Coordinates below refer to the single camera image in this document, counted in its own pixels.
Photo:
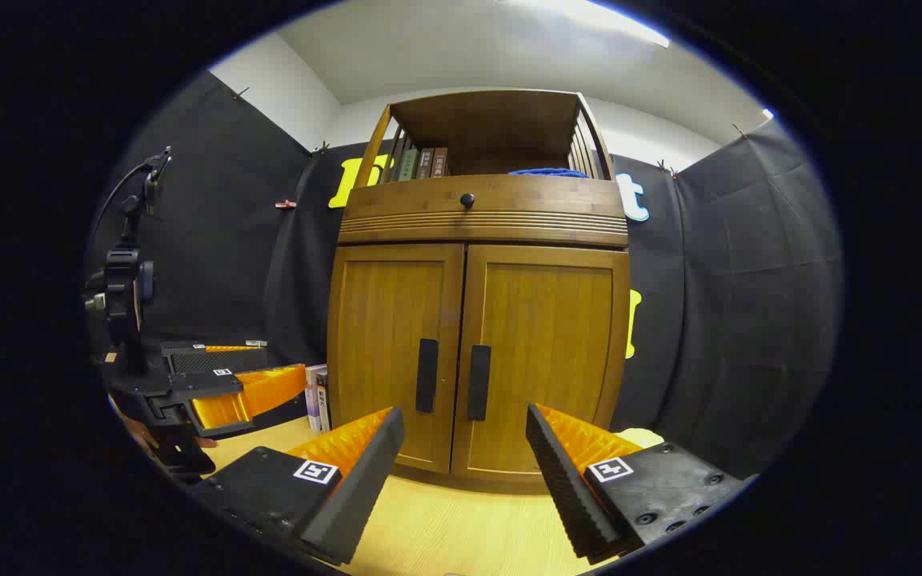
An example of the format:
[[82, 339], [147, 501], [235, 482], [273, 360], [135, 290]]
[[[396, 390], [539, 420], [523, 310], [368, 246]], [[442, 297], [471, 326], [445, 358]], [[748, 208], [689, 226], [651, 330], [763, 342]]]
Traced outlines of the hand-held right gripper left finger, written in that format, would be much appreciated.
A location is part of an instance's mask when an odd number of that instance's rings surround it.
[[292, 450], [256, 447], [189, 493], [268, 546], [348, 564], [404, 438], [402, 410], [387, 407]]

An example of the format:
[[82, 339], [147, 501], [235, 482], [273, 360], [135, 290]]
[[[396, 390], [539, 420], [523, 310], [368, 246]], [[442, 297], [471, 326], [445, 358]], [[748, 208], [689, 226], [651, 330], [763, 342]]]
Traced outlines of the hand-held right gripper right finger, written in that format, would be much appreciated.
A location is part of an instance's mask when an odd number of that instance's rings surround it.
[[680, 447], [640, 447], [538, 402], [524, 434], [575, 555], [590, 564], [661, 546], [750, 484]]

